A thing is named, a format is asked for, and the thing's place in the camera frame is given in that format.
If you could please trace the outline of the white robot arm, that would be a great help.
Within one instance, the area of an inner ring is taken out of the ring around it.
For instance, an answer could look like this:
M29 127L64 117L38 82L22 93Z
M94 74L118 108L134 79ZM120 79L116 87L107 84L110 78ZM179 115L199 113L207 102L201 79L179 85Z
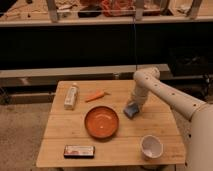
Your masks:
M186 171L213 171L213 104L209 104L159 80L156 67L137 70L131 102L142 106L151 92L191 122Z

